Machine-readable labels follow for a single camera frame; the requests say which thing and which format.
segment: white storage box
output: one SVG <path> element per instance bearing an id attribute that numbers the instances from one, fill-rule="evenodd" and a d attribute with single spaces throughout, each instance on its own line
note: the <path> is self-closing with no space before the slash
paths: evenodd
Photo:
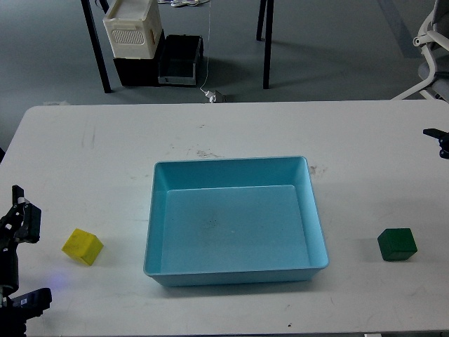
<path id="1" fill-rule="evenodd" d="M 162 33 L 157 0 L 116 0 L 103 23 L 115 58 L 154 58 Z"/>

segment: light blue plastic tray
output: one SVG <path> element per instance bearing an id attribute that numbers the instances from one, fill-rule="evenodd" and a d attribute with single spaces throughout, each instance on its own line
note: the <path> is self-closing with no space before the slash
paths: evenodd
<path id="1" fill-rule="evenodd" d="M 154 167 L 144 271 L 160 284 L 302 281 L 328 262 L 304 157 Z"/>

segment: green cube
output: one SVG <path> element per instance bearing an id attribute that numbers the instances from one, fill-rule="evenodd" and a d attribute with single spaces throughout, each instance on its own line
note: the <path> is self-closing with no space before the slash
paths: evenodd
<path id="1" fill-rule="evenodd" d="M 385 261 L 405 261 L 418 250 L 410 228 L 389 228 L 377 238 Z"/>

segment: table leg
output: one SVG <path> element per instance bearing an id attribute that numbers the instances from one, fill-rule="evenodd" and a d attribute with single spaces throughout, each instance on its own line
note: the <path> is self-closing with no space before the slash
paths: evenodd
<path id="1" fill-rule="evenodd" d="M 100 48 L 100 42 L 98 41 L 98 35 L 95 29 L 95 23 L 93 22 L 90 0 L 81 0 L 81 5 L 83 6 L 84 17 L 86 18 L 87 28 L 89 31 L 89 35 L 91 36 L 93 53 L 95 54 L 95 59 L 97 60 L 98 71 L 100 72 L 100 78 L 103 84 L 103 89 L 105 90 L 105 93 L 111 93 L 112 90 L 109 84 L 109 79 L 107 77 L 105 60 L 103 59 L 103 54 Z"/>
<path id="2" fill-rule="evenodd" d="M 100 5 L 103 12 L 105 12 L 106 14 L 107 10 L 109 9 L 109 4 L 107 3 L 107 0 L 100 0 Z"/>
<path id="3" fill-rule="evenodd" d="M 257 32 L 255 34 L 255 39 L 257 41 L 262 40 L 262 29 L 264 27 L 264 17 L 266 7 L 267 7 L 267 0 L 260 0 L 259 20 L 257 21 Z"/>
<path id="4" fill-rule="evenodd" d="M 269 88 L 269 66 L 272 58 L 274 0 L 267 0 L 267 26 L 265 27 L 265 55 L 263 88 Z"/>

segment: yellow block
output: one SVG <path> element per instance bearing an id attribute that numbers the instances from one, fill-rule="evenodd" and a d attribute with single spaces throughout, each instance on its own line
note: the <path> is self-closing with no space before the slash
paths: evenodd
<path id="1" fill-rule="evenodd" d="M 92 265 L 102 248 L 103 244 L 94 234 L 76 228 L 62 251 L 76 261 Z"/>

